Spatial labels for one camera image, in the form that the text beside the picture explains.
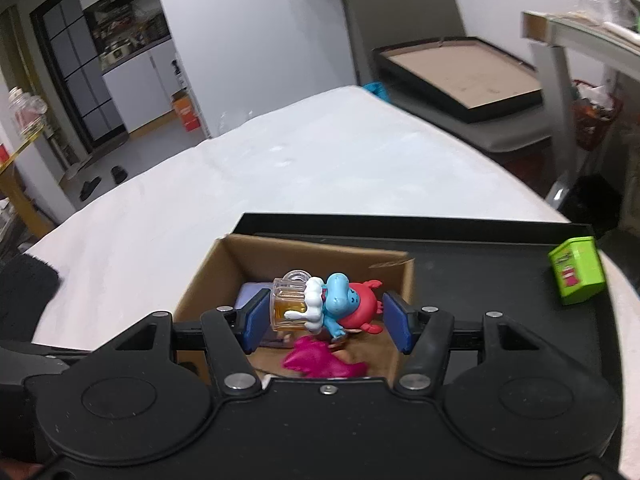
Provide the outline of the purple cube toy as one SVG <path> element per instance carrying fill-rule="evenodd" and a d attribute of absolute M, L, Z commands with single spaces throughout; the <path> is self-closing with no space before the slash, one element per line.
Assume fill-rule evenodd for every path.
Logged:
<path fill-rule="evenodd" d="M 244 283 L 236 297 L 234 310 L 246 314 L 267 315 L 270 309 L 272 284 L 268 282 Z"/>

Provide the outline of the blue smurf mug figure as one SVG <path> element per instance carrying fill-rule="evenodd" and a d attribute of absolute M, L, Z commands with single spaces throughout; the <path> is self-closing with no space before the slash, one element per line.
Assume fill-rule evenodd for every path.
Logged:
<path fill-rule="evenodd" d="M 272 282 L 270 324 L 275 332 L 306 330 L 312 334 L 325 330 L 332 341 L 348 333 L 382 333 L 374 320 L 383 313 L 375 291 L 379 280 L 352 282 L 344 273 L 333 273 L 326 280 L 294 270 Z"/>

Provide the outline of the pink monster toy figure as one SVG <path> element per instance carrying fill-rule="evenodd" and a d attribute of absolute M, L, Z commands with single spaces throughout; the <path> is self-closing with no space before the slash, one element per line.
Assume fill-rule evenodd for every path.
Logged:
<path fill-rule="evenodd" d="M 284 357 L 282 367 L 303 378 L 331 379 L 366 377 L 370 370 L 370 365 L 357 360 L 352 350 L 333 348 L 314 336 L 298 338 Z"/>

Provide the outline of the green hexagonal toy box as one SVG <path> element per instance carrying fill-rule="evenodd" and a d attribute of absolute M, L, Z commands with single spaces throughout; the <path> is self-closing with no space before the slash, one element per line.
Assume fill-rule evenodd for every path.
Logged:
<path fill-rule="evenodd" d="M 563 304 L 580 304 L 606 289 L 593 236 L 572 237 L 548 253 Z"/>

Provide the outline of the brown cardboard box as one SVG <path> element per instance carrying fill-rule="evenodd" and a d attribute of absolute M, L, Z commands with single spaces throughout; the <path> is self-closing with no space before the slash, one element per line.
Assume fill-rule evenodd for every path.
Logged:
<path fill-rule="evenodd" d="M 228 235 L 217 240 L 183 296 L 177 322 L 229 307 L 245 313 L 248 357 L 284 377 L 384 377 L 400 363 L 382 297 L 411 299 L 405 252 Z"/>

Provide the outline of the black shallow tray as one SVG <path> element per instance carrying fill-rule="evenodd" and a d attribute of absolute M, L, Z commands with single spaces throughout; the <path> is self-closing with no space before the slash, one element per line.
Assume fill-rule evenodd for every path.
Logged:
<path fill-rule="evenodd" d="M 401 349 L 438 311 L 436 389 L 454 431 L 519 465 L 620 460 L 623 374 L 607 292 L 566 304 L 549 260 L 587 233 L 570 223 L 446 218 L 244 214 L 242 235 L 400 249 L 414 259 L 410 300 L 384 318 Z"/>

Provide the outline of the orange cardboard box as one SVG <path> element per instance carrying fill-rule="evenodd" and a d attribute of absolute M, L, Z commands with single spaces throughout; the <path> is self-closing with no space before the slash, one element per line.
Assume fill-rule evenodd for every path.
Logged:
<path fill-rule="evenodd" d="M 171 106 L 183 128 L 191 132 L 201 127 L 198 113 L 196 112 L 189 93 L 186 90 L 179 90 L 171 96 Z"/>

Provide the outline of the red basket under desk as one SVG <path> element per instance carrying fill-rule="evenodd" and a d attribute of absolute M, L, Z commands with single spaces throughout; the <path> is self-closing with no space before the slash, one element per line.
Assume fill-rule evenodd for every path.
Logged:
<path fill-rule="evenodd" d="M 572 93 L 577 145 L 592 152 L 620 116 L 623 102 L 605 86 L 595 86 L 580 79 L 573 80 Z"/>

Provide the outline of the grey desk with black mat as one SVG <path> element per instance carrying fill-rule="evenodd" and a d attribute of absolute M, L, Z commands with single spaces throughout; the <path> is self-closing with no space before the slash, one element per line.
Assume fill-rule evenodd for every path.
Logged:
<path fill-rule="evenodd" d="M 573 77 L 587 66 L 600 68 L 600 83 L 614 88 L 617 75 L 639 79 L 639 46 L 616 35 L 610 25 L 592 24 L 577 15 L 524 11 L 521 35 L 527 40 L 540 82 L 544 112 L 551 128 L 555 182 L 546 202 L 555 209 L 577 181 L 587 153 L 576 141 Z"/>

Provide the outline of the grey chair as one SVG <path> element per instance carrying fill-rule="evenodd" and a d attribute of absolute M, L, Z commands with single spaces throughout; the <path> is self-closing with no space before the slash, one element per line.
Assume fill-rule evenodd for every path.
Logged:
<path fill-rule="evenodd" d="M 547 144 L 536 72 L 466 33 L 457 0 L 343 0 L 360 82 L 485 154 Z"/>

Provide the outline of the white kitchen cabinet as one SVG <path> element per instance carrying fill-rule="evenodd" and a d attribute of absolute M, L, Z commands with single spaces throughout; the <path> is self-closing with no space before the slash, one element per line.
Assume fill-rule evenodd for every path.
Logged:
<path fill-rule="evenodd" d="M 171 113 L 177 51 L 160 0 L 46 0 L 30 19 L 87 151 Z"/>

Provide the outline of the black picture frame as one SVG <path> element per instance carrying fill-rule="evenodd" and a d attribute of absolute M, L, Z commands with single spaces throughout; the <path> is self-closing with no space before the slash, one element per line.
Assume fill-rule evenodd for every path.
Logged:
<path fill-rule="evenodd" d="M 536 70 L 477 37 L 424 39 L 372 51 L 380 72 L 462 122 L 529 110 L 542 103 Z"/>

